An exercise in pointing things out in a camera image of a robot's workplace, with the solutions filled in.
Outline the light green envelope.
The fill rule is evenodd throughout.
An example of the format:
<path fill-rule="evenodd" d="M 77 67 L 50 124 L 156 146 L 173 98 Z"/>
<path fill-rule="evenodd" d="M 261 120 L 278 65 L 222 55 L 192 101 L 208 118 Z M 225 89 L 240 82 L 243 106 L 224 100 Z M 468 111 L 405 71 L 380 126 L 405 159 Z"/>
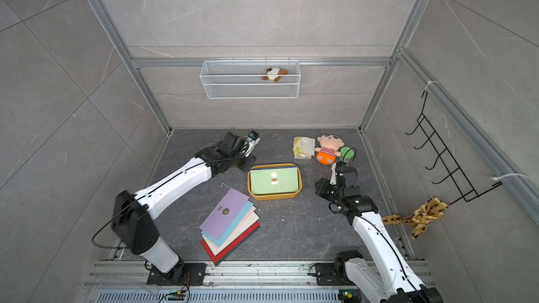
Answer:
<path fill-rule="evenodd" d="M 296 193 L 299 190 L 295 166 L 251 170 L 250 181 L 251 193 L 256 196 Z"/>

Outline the light blue envelope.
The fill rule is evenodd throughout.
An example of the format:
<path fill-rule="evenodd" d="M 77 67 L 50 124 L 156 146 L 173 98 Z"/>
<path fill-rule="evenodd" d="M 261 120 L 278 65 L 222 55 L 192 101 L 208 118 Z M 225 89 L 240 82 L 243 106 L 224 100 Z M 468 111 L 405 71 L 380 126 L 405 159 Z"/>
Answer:
<path fill-rule="evenodd" d="M 210 237 L 204 231 L 202 232 L 202 237 L 209 244 L 210 249 L 216 254 L 233 240 L 235 240 L 243 231 L 249 228 L 257 220 L 258 216 L 255 214 L 255 206 L 252 202 L 247 201 L 243 209 L 240 210 L 237 217 L 235 217 L 231 225 L 225 230 L 219 239 Z"/>

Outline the yellow plastic storage box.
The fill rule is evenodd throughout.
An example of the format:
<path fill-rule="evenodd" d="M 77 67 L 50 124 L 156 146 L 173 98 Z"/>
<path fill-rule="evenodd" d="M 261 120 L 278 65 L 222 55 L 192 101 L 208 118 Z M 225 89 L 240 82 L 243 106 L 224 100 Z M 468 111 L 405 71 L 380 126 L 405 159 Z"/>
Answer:
<path fill-rule="evenodd" d="M 248 172 L 247 184 L 257 201 L 293 199 L 303 189 L 300 169 L 294 164 L 254 166 Z"/>

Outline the purple envelope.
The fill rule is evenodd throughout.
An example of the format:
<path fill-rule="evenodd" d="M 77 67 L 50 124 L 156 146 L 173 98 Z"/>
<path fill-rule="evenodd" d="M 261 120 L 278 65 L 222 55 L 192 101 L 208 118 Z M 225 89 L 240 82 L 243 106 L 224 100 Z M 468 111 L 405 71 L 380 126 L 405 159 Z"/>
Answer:
<path fill-rule="evenodd" d="M 199 226 L 203 235 L 219 241 L 229 231 L 230 225 L 239 214 L 246 214 L 250 210 L 252 204 L 248 200 L 249 196 L 244 193 L 233 188 L 229 189 L 206 220 Z"/>

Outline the red envelope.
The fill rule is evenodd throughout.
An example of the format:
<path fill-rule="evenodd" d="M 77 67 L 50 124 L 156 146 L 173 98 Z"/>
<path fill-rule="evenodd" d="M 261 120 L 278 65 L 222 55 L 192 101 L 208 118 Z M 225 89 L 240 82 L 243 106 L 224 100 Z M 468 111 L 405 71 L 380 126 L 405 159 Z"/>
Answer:
<path fill-rule="evenodd" d="M 260 228 L 259 222 L 253 223 L 248 229 L 246 229 L 243 233 L 241 233 L 233 242 L 228 244 L 222 251 L 215 254 L 211 251 L 209 244 L 202 239 L 200 243 L 202 244 L 203 249 L 206 251 L 208 256 L 210 257 L 213 264 L 217 267 L 220 263 L 222 263 L 234 250 L 236 250 L 244 240 L 246 240 L 248 237 L 252 236 L 255 231 L 257 231 Z"/>

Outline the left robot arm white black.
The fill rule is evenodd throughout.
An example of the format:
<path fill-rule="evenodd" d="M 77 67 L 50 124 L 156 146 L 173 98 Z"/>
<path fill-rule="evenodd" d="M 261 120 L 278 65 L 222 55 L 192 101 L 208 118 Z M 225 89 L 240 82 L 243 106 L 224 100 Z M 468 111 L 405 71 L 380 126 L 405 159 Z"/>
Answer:
<path fill-rule="evenodd" d="M 252 151 L 260 136 L 254 130 L 246 137 L 227 133 L 223 140 L 198 151 L 191 160 L 162 180 L 133 194 L 123 191 L 115 199 L 112 231 L 134 255 L 152 265 L 152 270 L 178 283 L 184 277 L 184 261 L 161 238 L 154 220 L 191 189 L 211 178 L 238 168 L 247 172 L 255 163 Z"/>

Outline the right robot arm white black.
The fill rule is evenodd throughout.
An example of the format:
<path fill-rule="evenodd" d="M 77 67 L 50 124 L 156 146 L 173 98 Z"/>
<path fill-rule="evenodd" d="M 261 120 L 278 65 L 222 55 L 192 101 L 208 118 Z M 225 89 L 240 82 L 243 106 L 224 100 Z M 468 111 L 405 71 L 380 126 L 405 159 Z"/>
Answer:
<path fill-rule="evenodd" d="M 331 272 L 338 283 L 354 284 L 369 302 L 442 302 L 436 288 L 428 288 L 410 268 L 388 234 L 376 204 L 362 196 L 354 167 L 338 163 L 333 177 L 315 184 L 317 196 L 328 201 L 334 214 L 342 214 L 362 239 L 376 270 L 359 251 L 337 254 Z"/>

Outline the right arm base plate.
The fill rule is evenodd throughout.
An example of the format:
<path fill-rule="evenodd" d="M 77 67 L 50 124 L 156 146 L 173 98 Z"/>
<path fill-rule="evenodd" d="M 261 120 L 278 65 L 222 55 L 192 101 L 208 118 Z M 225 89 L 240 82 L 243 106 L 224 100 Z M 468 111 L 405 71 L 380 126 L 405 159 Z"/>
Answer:
<path fill-rule="evenodd" d="M 312 275 L 316 278 L 318 286 L 348 286 L 350 284 L 334 264 L 315 263 L 313 266 Z"/>

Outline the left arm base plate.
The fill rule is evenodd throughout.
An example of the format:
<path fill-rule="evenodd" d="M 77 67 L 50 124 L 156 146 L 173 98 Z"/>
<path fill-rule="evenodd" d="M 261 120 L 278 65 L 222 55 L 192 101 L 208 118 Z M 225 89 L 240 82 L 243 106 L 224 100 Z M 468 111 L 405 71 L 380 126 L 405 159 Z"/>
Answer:
<path fill-rule="evenodd" d="M 169 273 L 161 273 L 156 266 L 152 266 L 147 278 L 147 285 L 154 286 L 201 286 L 204 282 L 207 264 L 200 263 L 180 263 Z"/>

